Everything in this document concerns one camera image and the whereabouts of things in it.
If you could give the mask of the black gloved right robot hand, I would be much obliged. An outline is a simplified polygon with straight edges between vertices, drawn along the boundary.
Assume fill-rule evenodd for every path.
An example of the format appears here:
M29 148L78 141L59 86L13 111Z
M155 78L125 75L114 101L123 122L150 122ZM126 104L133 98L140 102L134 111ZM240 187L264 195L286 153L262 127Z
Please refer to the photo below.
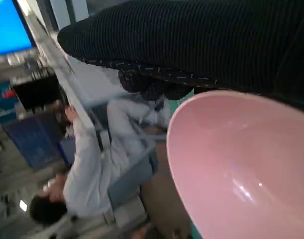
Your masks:
M57 40L147 101L221 89L304 111L304 0L130 0Z

